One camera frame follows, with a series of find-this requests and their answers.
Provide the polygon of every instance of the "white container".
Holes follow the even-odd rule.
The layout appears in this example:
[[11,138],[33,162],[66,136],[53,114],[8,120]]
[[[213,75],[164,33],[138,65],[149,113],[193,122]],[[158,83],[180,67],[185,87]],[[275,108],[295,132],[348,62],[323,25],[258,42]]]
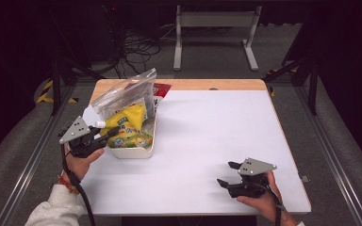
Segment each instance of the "white container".
[[[95,125],[97,121],[102,121],[103,119],[96,114],[93,108],[89,105],[84,110],[83,120],[87,125]],[[156,118],[154,119],[153,126],[147,131],[153,137],[152,145],[147,149],[142,147],[115,149],[105,147],[105,150],[111,151],[117,158],[150,158],[154,154],[155,130]]]
[[156,130],[156,118],[153,122],[152,128],[148,131],[152,135],[152,145],[147,149],[142,147],[136,148],[109,148],[105,147],[105,150],[111,150],[114,153],[114,156],[117,158],[150,158],[154,154],[154,144],[155,144],[155,130]]

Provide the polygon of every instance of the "cable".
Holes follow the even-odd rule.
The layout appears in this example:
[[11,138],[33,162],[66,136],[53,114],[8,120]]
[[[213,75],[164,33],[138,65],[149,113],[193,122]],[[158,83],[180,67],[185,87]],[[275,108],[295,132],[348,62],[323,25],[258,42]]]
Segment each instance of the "cable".
[[112,42],[116,49],[116,61],[114,62],[113,70],[119,78],[126,78],[126,68],[130,68],[134,73],[140,74],[140,71],[137,69],[137,65],[139,64],[141,64],[146,71],[146,62],[150,60],[153,55],[160,52],[160,43],[163,40],[169,40],[166,36],[174,30],[175,26],[159,40],[144,38],[136,34],[132,29],[127,30],[127,34],[125,35],[125,22],[123,21],[122,11],[116,5],[103,5],[102,7],[106,15]]
[[88,216],[90,217],[90,225],[95,226],[95,219],[93,218],[90,201],[88,200],[87,194],[85,193],[84,189],[80,185],[80,180],[77,178],[77,176],[72,171],[70,171],[69,166],[67,165],[66,156],[70,152],[67,154],[65,153],[64,144],[61,144],[60,147],[61,147],[61,157],[63,160],[62,167],[63,167],[64,171],[67,173],[67,175],[69,176],[70,182],[72,183],[73,186],[75,186],[75,188],[80,193],[82,199],[84,200],[85,206],[87,207]]
[[170,29],[166,34],[164,34],[164,35],[160,38],[160,42],[164,42],[164,41],[166,41],[166,40],[174,40],[174,41],[176,41],[175,39],[166,38],[166,36],[170,35],[174,30],[175,30],[175,24],[173,24],[172,29]]
[[274,199],[275,208],[276,208],[275,226],[280,226],[281,225],[281,215],[282,215],[282,211],[285,210],[285,206],[278,199],[278,196],[275,194],[275,192],[272,191],[272,188],[270,187],[270,185],[268,183],[266,184],[266,186],[258,185],[256,183],[251,183],[251,184],[253,186],[258,186],[258,187],[265,189],[272,195],[272,198]]

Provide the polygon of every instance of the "sleeve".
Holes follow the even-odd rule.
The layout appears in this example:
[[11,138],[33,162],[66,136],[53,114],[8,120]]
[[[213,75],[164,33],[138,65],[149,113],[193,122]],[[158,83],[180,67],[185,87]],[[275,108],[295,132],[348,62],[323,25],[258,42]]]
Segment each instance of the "sleeve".
[[78,225],[84,207],[77,204],[76,197],[66,186],[54,185],[49,200],[33,210],[25,225]]

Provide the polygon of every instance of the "white table surface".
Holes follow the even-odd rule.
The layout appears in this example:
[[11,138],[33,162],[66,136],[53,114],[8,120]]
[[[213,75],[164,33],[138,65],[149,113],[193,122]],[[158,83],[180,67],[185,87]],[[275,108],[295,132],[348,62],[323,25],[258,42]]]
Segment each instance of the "white table surface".
[[[91,107],[83,117],[92,125],[99,119]],[[277,166],[290,213],[311,211],[266,90],[170,90],[156,113],[153,156],[118,159],[106,151],[81,185],[95,215],[256,215],[216,180],[239,183],[227,163],[246,157]]]

